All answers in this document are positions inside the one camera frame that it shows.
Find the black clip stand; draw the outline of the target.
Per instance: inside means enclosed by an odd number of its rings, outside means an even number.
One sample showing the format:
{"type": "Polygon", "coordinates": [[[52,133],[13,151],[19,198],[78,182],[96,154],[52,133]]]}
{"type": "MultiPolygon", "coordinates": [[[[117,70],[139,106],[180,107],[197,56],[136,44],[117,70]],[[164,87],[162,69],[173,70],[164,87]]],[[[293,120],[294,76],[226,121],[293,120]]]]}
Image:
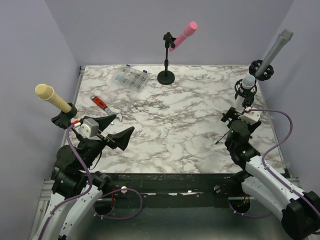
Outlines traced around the black clip stand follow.
{"type": "Polygon", "coordinates": [[[51,122],[54,125],[63,130],[66,130],[71,125],[71,119],[77,118],[78,114],[78,110],[74,104],[72,104],[71,102],[68,102],[67,104],[71,107],[71,110],[69,112],[65,113],[61,110],[57,116],[51,119],[51,122]]]}

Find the white grey-head microphone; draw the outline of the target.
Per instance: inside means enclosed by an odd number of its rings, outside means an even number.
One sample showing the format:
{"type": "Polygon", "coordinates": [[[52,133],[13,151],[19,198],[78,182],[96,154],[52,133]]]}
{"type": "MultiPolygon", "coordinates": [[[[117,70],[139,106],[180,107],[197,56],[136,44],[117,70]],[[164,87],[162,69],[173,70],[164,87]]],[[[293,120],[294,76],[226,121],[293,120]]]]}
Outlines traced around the white grey-head microphone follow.
{"type": "Polygon", "coordinates": [[[235,105],[237,112],[242,112],[243,109],[250,107],[257,93],[256,79],[253,75],[247,75],[240,79],[234,86],[235,90],[235,105]]]}

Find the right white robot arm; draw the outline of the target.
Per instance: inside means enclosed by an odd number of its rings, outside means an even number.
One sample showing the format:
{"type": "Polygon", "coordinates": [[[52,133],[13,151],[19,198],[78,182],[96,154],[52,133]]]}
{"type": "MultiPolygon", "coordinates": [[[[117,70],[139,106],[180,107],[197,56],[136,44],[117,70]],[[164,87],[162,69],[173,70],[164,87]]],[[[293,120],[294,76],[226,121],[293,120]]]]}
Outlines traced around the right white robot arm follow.
{"type": "Polygon", "coordinates": [[[249,142],[251,134],[261,125],[262,109],[247,107],[242,113],[231,107],[222,115],[229,129],[225,146],[233,162],[247,175],[230,183],[230,191],[244,193],[258,200],[281,222],[293,240],[303,240],[320,233],[320,197],[294,185],[266,162],[249,142]]]}

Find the black tripod shock mount stand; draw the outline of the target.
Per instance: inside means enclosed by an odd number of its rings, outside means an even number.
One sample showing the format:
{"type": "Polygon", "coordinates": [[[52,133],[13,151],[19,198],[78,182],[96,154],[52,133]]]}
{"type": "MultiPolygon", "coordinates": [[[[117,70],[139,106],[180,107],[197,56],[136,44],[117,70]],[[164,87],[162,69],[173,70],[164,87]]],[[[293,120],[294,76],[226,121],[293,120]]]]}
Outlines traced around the black tripod shock mount stand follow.
{"type": "Polygon", "coordinates": [[[221,121],[228,121],[230,128],[235,120],[241,120],[248,125],[248,130],[252,134],[262,123],[260,121],[261,111],[250,111],[257,93],[255,80],[240,79],[234,85],[235,104],[226,113],[222,114],[221,121]]]}

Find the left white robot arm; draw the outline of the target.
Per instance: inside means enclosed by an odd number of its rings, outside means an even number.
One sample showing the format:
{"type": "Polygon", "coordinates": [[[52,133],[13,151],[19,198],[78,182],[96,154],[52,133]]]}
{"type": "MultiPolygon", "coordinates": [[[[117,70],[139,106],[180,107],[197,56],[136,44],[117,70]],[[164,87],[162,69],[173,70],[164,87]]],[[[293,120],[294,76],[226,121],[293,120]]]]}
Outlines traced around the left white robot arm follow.
{"type": "Polygon", "coordinates": [[[34,235],[35,240],[68,240],[81,218],[99,198],[114,190],[111,178],[102,172],[90,172],[94,160],[105,147],[125,150],[134,127],[116,134],[103,136],[102,132],[115,115],[91,118],[84,116],[72,121],[72,113],[61,112],[51,121],[66,130],[67,144],[57,154],[53,186],[44,218],[34,235]]]}

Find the beige microphone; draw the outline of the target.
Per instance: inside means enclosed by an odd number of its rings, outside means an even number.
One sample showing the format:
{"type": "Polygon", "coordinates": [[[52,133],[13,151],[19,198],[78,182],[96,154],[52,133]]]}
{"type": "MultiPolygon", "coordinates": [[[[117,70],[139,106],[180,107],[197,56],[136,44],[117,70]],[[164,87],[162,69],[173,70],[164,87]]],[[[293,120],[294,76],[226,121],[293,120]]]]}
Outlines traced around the beige microphone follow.
{"type": "Polygon", "coordinates": [[[36,95],[42,100],[51,103],[63,113],[68,114],[72,111],[72,106],[63,100],[53,89],[53,87],[40,83],[35,87],[36,95]]]}

